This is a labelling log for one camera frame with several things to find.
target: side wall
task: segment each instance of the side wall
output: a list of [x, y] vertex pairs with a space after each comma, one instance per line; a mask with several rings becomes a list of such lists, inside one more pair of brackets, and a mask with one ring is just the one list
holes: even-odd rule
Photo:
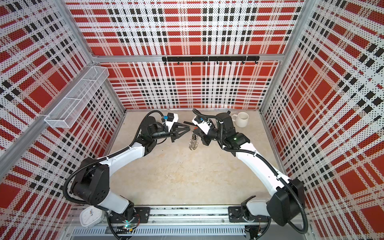
[[383, 13], [318, 1], [263, 112], [322, 239], [384, 237]]
[[[0, 5], [0, 154], [88, 64], [55, 1]], [[101, 86], [71, 129], [47, 127], [0, 183], [0, 239], [55, 239], [72, 205], [65, 179], [100, 157], [122, 113]]]

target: mug handle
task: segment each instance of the mug handle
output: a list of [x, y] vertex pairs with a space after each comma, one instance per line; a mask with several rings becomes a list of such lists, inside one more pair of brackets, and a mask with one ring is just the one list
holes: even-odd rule
[[234, 114], [234, 115], [231, 116], [232, 121], [235, 121], [235, 119], [233, 119], [233, 117], [237, 117], [237, 114]]

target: white mug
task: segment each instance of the white mug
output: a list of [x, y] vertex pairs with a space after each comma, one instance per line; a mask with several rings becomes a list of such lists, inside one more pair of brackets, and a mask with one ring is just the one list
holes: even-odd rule
[[238, 127], [245, 127], [248, 124], [249, 115], [245, 112], [240, 112], [239, 114], [232, 115], [232, 121], [235, 122], [235, 124]]

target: perforated panel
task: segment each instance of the perforated panel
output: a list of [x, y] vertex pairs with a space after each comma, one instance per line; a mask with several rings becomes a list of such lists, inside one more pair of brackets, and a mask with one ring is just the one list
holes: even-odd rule
[[318, 1], [264, 113], [322, 239], [384, 238], [383, 13]]
[[71, 129], [46, 128], [0, 184], [0, 239], [55, 239], [72, 205], [64, 181], [83, 159], [101, 157], [121, 113], [103, 86]]
[[278, 62], [103, 63], [127, 109], [258, 109]]
[[54, 1], [0, 5], [0, 154], [88, 64]]
[[65, 0], [95, 55], [283, 53], [304, 0]]

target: workbench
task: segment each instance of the workbench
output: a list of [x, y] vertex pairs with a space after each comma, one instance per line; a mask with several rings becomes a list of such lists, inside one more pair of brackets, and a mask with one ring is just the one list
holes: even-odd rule
[[[191, 122], [194, 114], [188, 111], [162, 111], [179, 115], [179, 123]], [[278, 168], [258, 111], [246, 111], [246, 127], [236, 127], [255, 148]], [[139, 124], [148, 111], [127, 111], [110, 153], [131, 143]], [[202, 111], [216, 115], [217, 112]], [[158, 122], [160, 115], [154, 113]], [[167, 139], [151, 153], [115, 172], [110, 178], [111, 190], [135, 205], [209, 205], [240, 204], [252, 195], [269, 200], [270, 196], [256, 175], [238, 158], [220, 149], [216, 142], [204, 146], [199, 139], [196, 150], [188, 148], [191, 131], [174, 143]]]

